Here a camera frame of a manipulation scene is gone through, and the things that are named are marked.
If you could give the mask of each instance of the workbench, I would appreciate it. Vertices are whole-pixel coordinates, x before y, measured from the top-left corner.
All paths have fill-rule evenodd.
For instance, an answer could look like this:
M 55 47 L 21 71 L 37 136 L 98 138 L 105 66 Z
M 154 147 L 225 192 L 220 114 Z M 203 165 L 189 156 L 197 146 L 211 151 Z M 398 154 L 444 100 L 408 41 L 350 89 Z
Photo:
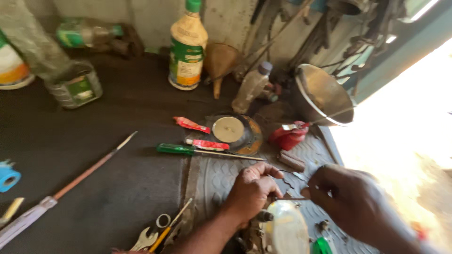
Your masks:
M 202 177 L 196 174 L 206 174 L 200 163 L 215 163 L 205 156 L 192 160 L 184 155 L 158 154 L 155 146 L 183 143 L 187 130 L 175 125 L 173 116 L 196 122 L 230 109 L 239 88 L 231 77 L 225 78 L 220 99 L 215 100 L 211 86 L 201 84 L 193 91 L 172 87 L 167 81 L 168 61 L 157 55 L 124 60 L 95 54 L 88 60 L 104 94 L 78 109 L 60 108 L 41 80 L 18 90 L 0 91 L 0 160 L 11 159 L 22 174 L 15 186 L 0 194 L 0 212 L 14 198 L 25 197 L 16 218 L 55 194 L 130 133 L 139 132 L 0 254 L 129 249 L 160 214 L 174 217 L 183 200 L 195 195 L 185 190 L 195 191 L 195 181 Z M 327 129 L 322 132 L 328 136 Z M 330 155 L 327 160 L 333 161 Z M 227 162 L 228 170 L 237 167 L 234 163 Z M 233 183 L 234 176 L 228 177 Z

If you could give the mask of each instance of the metal disc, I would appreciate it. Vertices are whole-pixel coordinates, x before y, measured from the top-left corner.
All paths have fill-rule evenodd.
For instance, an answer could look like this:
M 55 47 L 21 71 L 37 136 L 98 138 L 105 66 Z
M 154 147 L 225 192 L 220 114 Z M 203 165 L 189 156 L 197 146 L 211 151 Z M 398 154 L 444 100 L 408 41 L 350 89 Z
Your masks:
M 223 117 L 218 119 L 212 127 L 213 135 L 225 143 L 232 143 L 243 136 L 245 127 L 242 122 L 234 117 Z

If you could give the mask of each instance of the open-end wrench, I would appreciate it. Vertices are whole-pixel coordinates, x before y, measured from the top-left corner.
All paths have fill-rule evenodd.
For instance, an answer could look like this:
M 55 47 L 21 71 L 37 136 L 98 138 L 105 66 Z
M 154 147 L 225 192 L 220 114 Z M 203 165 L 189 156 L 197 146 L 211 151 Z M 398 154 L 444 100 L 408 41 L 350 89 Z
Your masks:
M 159 236 L 158 233 L 152 233 L 149 237 L 147 236 L 147 232 L 151 227 L 147 227 L 145 228 L 141 234 L 140 237 L 138 237 L 138 241 L 137 243 L 133 246 L 132 249 L 130 250 L 141 250 L 144 249 L 146 247 L 149 247 L 151 245 L 153 245 L 155 243 L 155 241 L 157 240 L 157 237 Z

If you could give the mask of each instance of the bottle cap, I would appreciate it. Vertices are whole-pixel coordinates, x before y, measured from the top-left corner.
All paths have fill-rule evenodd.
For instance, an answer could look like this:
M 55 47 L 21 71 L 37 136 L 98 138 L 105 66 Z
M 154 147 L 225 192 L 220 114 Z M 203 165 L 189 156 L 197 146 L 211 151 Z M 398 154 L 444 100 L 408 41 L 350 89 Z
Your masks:
M 257 68 L 257 70 L 259 71 L 260 74 L 262 75 L 268 75 L 270 74 L 270 72 L 273 69 L 273 65 L 267 61 L 262 62 L 259 67 Z
M 199 12 L 201 9 L 201 0 L 187 0 L 185 8 L 188 12 Z
M 122 27 L 120 25 L 113 25 L 112 32 L 115 36 L 123 36 L 124 31 L 122 30 Z

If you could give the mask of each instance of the finger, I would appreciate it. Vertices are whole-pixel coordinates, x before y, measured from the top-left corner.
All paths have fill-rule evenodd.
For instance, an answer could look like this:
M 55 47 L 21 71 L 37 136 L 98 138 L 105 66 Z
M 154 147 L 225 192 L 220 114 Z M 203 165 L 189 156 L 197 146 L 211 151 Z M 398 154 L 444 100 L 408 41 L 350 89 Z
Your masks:
M 261 193 L 265 194 L 265 196 L 274 193 L 278 198 L 283 198 L 283 194 L 273 178 L 264 176 L 261 179 L 256 180 L 256 183 L 259 185 Z
M 255 169 L 260 175 L 271 175 L 274 178 L 283 179 L 284 173 L 277 169 L 276 167 L 265 163 L 265 162 L 258 162 L 254 165 L 251 165 L 249 168 Z
M 303 189 L 302 195 L 306 198 L 307 196 L 309 196 L 314 204 L 320 206 L 331 217 L 334 217 L 335 213 L 339 211 L 339 202 L 336 199 L 330 197 L 327 193 L 324 193 L 316 189 L 315 187 Z
M 315 186 L 336 186 L 340 184 L 346 175 L 346 169 L 335 164 L 324 165 L 312 175 L 308 181 L 308 185 Z

